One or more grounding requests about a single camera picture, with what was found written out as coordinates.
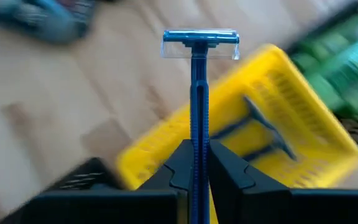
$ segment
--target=razor head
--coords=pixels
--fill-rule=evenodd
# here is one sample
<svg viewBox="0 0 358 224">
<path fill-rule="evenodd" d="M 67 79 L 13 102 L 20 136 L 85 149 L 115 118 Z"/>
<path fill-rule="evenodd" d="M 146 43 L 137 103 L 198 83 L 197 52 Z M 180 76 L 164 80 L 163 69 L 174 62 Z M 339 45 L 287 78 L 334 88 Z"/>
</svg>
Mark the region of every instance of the razor head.
<svg viewBox="0 0 358 224">
<path fill-rule="evenodd" d="M 238 60 L 239 34 L 232 29 L 166 30 L 162 37 L 161 56 L 165 58 L 229 58 Z M 208 53 L 195 53 L 205 46 Z"/>
</svg>

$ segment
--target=yellow plastic crate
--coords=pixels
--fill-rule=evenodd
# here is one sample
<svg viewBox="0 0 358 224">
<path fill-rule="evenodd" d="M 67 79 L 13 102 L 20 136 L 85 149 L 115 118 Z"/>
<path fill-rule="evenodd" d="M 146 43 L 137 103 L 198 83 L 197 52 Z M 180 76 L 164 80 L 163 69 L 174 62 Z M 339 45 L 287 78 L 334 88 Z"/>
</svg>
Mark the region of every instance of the yellow plastic crate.
<svg viewBox="0 0 358 224">
<path fill-rule="evenodd" d="M 252 165 L 289 187 L 332 187 L 358 166 L 358 146 L 309 87 L 285 52 L 264 47 L 215 85 L 209 95 L 209 133 L 248 114 L 248 96 L 279 130 L 297 161 L 277 149 Z M 162 121 L 117 158 L 117 169 L 137 189 L 190 138 L 190 106 Z M 222 143 L 239 156 L 258 151 L 272 134 L 251 121 Z M 211 205 L 211 223 L 217 223 Z"/>
</svg>

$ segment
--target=wooden floor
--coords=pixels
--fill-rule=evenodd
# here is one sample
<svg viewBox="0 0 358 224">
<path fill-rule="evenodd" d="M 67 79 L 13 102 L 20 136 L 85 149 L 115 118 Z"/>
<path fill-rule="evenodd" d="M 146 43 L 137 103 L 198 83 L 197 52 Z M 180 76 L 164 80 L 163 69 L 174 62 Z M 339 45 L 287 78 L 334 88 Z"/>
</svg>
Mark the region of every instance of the wooden floor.
<svg viewBox="0 0 358 224">
<path fill-rule="evenodd" d="M 352 0 L 122 0 L 52 46 L 0 29 L 0 218 L 90 156 L 107 162 L 188 100 L 189 63 L 161 59 L 166 27 L 237 29 L 243 57 L 286 47 Z M 209 64 L 213 82 L 235 62 Z M 344 186 L 358 187 L 358 173 Z"/>
</svg>

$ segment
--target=floor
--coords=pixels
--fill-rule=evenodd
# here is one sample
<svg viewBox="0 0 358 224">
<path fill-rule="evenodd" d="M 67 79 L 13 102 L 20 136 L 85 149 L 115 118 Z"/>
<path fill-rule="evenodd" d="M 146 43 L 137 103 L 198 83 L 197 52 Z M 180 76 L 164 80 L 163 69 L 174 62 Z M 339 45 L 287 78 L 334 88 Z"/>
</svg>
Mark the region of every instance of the floor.
<svg viewBox="0 0 358 224">
<path fill-rule="evenodd" d="M 159 56 L 165 27 L 237 29 L 243 57 L 288 46 L 353 0 L 122 0 L 87 38 L 52 46 L 0 29 L 0 218 L 90 156 L 116 154 L 188 100 L 189 63 Z M 215 79 L 235 64 L 208 65 Z M 358 188 L 358 171 L 343 183 Z"/>
</svg>

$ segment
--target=razor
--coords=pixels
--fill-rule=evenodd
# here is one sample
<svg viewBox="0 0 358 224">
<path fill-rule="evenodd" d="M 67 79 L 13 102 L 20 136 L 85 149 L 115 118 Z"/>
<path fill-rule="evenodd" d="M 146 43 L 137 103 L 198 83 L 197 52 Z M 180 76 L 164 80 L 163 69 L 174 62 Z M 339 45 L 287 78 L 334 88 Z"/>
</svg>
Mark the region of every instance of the razor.
<svg viewBox="0 0 358 224">
<path fill-rule="evenodd" d="M 163 57 L 191 59 L 190 136 L 194 148 L 191 224 L 209 223 L 206 61 L 207 58 L 238 60 L 239 41 L 238 33 L 232 29 L 166 30 L 163 34 Z"/>
</svg>

